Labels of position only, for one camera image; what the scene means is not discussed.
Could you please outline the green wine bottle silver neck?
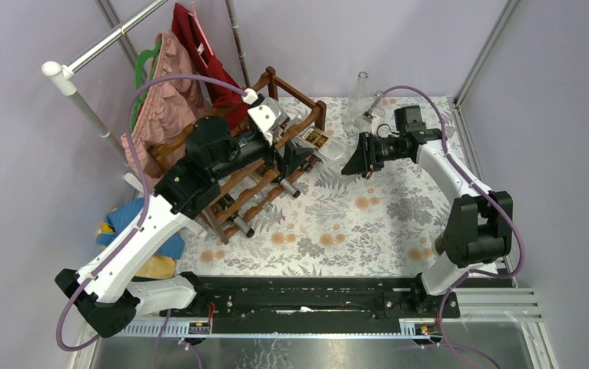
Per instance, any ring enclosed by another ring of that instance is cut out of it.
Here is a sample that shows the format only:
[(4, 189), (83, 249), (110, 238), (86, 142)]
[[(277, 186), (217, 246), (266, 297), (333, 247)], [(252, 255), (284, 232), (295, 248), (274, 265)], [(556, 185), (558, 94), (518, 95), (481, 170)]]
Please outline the green wine bottle silver neck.
[(293, 198), (298, 198), (301, 195), (301, 191), (297, 189), (291, 181), (288, 180), (288, 177), (285, 176), (285, 173), (280, 174), (276, 178), (271, 180), (273, 185), (280, 185), (286, 193), (288, 193)]

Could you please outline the clear bottle black cap front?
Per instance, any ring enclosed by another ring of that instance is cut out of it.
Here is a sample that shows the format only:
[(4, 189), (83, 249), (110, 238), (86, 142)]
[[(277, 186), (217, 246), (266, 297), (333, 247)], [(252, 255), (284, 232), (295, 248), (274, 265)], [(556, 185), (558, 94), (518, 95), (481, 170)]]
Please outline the clear bottle black cap front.
[(291, 118), (283, 131), (283, 138), (294, 139), (295, 137), (303, 138), (304, 134), (310, 130), (314, 124), (314, 119), (294, 117)]

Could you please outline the clear bottle black cap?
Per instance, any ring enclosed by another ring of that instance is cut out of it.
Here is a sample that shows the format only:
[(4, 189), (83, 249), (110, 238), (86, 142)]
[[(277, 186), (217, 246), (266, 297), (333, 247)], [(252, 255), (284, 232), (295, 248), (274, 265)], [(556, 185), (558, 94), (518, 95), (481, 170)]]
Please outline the clear bottle black cap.
[(304, 134), (310, 130), (314, 124), (314, 119), (294, 117), (291, 118), (283, 131), (283, 138), (294, 139), (295, 137), (303, 138)]
[(327, 165), (340, 168), (349, 159), (348, 147), (344, 142), (316, 127), (308, 128), (298, 139), (305, 147), (313, 148), (314, 154)]

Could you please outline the green wine bottle brown label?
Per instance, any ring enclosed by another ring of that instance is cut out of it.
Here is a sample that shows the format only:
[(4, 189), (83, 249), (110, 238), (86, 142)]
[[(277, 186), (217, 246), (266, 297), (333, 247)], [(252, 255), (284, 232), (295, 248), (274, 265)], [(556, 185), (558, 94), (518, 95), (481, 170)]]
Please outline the green wine bottle brown label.
[(252, 238), (255, 235), (255, 230), (252, 228), (239, 214), (239, 211), (232, 213), (228, 219), (228, 222), (232, 223), (238, 228), (238, 230), (246, 237)]

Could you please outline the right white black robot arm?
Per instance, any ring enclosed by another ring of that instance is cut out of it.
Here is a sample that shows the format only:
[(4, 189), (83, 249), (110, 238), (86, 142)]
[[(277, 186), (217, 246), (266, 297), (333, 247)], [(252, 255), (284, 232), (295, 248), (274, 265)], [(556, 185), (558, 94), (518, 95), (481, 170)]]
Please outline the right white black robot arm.
[(426, 171), (451, 203), (445, 229), (435, 242), (436, 262), (418, 278), (409, 297), (411, 310), (427, 317), (440, 306), (439, 295), (463, 275), (509, 254), (512, 199), (483, 184), (449, 150), (442, 130), (427, 128), (417, 105), (394, 112), (396, 135), (363, 132), (343, 175), (369, 178), (385, 162), (409, 159)]

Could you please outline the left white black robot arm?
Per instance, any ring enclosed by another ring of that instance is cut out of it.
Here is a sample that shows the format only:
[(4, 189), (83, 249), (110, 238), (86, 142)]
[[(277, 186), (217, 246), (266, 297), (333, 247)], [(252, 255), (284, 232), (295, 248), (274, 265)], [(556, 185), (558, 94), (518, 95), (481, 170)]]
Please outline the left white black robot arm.
[(250, 114), (250, 131), (233, 135), (227, 121), (209, 115), (190, 126), (187, 154), (155, 186), (128, 227), (93, 261), (77, 271), (62, 270), (55, 282), (87, 324), (103, 338), (123, 331), (137, 316), (182, 309), (202, 313), (207, 296), (186, 275), (135, 281), (141, 266), (174, 234), (187, 226), (258, 160), (277, 159), (280, 149), (310, 126), (286, 125), (274, 113)]

